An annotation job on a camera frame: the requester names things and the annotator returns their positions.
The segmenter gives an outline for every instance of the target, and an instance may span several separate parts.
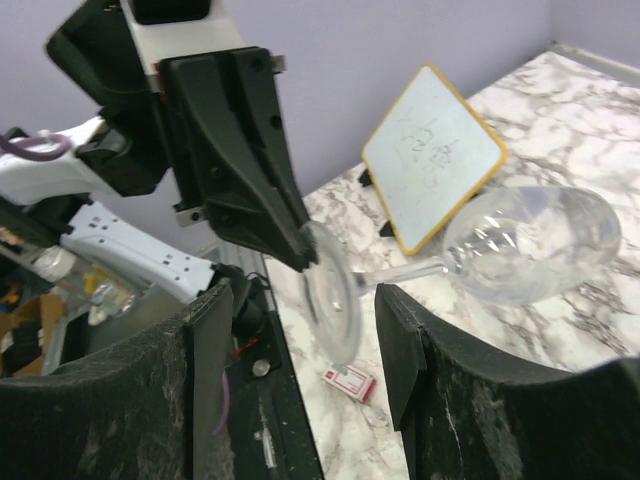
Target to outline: wine glass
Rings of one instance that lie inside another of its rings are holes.
[[[571,289],[611,262],[621,243],[618,217],[596,193],[572,187],[499,188],[453,218],[440,255],[377,272],[352,272],[342,246],[321,223],[303,233],[317,262],[302,272],[307,320],[333,362],[360,344],[359,297],[379,283],[445,273],[481,301],[517,306]]]

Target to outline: metal screw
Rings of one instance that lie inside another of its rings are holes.
[[[282,130],[282,117],[280,115],[272,115],[269,123],[274,130]]]
[[[235,225],[235,220],[233,219],[233,217],[231,215],[223,215],[222,216],[222,224],[225,227],[232,227],[233,225]]]
[[[260,60],[259,58],[254,58],[253,60],[251,60],[251,68],[254,72],[261,72],[264,68],[264,63],[262,63],[262,60]]]
[[[253,364],[253,368],[251,371],[255,377],[264,377],[271,370],[271,364],[268,360],[261,358],[260,360],[256,360]]]
[[[219,167],[213,167],[210,171],[209,171],[211,178],[213,178],[214,180],[220,180],[222,178],[222,170],[220,170]]]

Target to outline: clutter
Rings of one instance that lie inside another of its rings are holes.
[[[56,322],[64,316],[57,295],[39,295],[12,313],[0,312],[0,371],[3,376],[40,375]]]

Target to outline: red and white box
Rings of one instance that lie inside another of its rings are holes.
[[[375,378],[351,365],[329,368],[322,379],[361,403],[367,401],[376,384]]]

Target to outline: yellow whiteboard frame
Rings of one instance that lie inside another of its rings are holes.
[[[480,181],[478,183],[476,183],[466,195],[464,195],[462,197],[462,199],[449,211],[449,213],[447,213],[444,216],[444,218],[440,222],[438,222],[438,224],[433,228],[433,230],[431,230],[429,233],[427,233],[427,235],[418,243],[418,245],[415,248],[408,249],[407,246],[405,245],[404,241],[400,237],[400,235],[398,233],[398,230],[396,229],[396,223],[395,223],[393,217],[391,216],[391,210],[389,210],[389,207],[387,206],[386,202],[384,201],[384,196],[382,195],[382,191],[380,190],[378,182],[376,181],[375,174],[371,170],[371,165],[370,165],[369,161],[367,160],[367,156],[365,155],[365,151],[367,149],[367,146],[369,145],[369,142],[371,142],[373,137],[376,136],[376,134],[378,133],[378,131],[380,130],[382,125],[387,121],[387,118],[389,117],[389,115],[391,115],[391,112],[394,110],[394,108],[396,108],[396,105],[398,104],[400,99],[404,96],[404,94],[407,92],[407,90],[409,90],[409,88],[411,87],[413,82],[416,80],[416,78],[418,77],[418,75],[420,74],[420,72],[424,68],[430,68],[433,71],[433,73],[436,74],[436,76],[440,79],[440,81],[442,81],[442,83],[449,89],[449,91],[451,93],[453,93],[453,95],[460,101],[460,103],[464,106],[464,108],[466,108],[467,111],[473,116],[473,118],[476,119],[478,124],[487,132],[489,137],[491,137],[491,139],[494,142],[496,142],[496,144],[500,148],[500,158],[498,159],[498,162],[493,167],[491,167],[491,169],[487,172],[487,174],[484,177],[482,177],[480,179]],[[469,199],[478,190],[480,190],[480,188],[482,188],[482,186],[485,183],[487,183],[487,181],[489,181],[489,179],[491,177],[493,177],[498,170],[500,170],[500,167],[502,167],[504,165],[504,163],[507,161],[507,156],[508,155],[509,155],[509,149],[507,148],[507,145],[502,141],[502,139],[500,139],[500,137],[498,137],[496,132],[489,125],[487,125],[487,123],[482,119],[482,117],[480,117],[480,115],[478,115],[478,113],[471,107],[471,105],[469,105],[469,103],[466,101],[466,99],[462,95],[460,95],[460,92],[458,92],[458,90],[456,90],[456,87],[454,87],[453,84],[447,79],[447,77],[444,76],[444,74],[440,71],[440,69],[438,67],[436,67],[433,63],[430,63],[430,62],[429,63],[425,63],[424,65],[422,65],[420,67],[420,69],[413,76],[413,78],[411,79],[409,84],[404,88],[404,90],[402,90],[402,93],[393,102],[393,105],[391,105],[391,108],[389,108],[389,110],[385,114],[385,116],[382,119],[382,121],[378,124],[376,129],[373,131],[373,133],[369,137],[369,140],[367,140],[367,142],[364,144],[364,147],[362,147],[362,161],[364,162],[365,166],[367,167],[367,170],[369,171],[369,177],[371,178],[371,183],[373,184],[373,187],[376,190],[376,194],[378,195],[378,198],[380,199],[380,202],[382,203],[382,208],[384,208],[384,212],[387,215],[387,218],[389,219],[389,221],[391,222],[391,228],[393,229],[393,233],[394,233],[394,235],[396,237],[396,240],[398,241],[398,244],[400,246],[400,250],[402,250],[402,253],[404,253],[405,255],[415,255],[420,250],[422,250],[422,248],[426,245],[426,243],[429,240],[431,240],[431,238],[438,231],[440,231],[440,229],[442,229],[442,227],[445,226],[445,224],[451,219],[451,217],[453,217],[456,214],[456,212],[458,210],[460,210],[462,208],[462,206],[465,203],[467,203],[469,201]]]

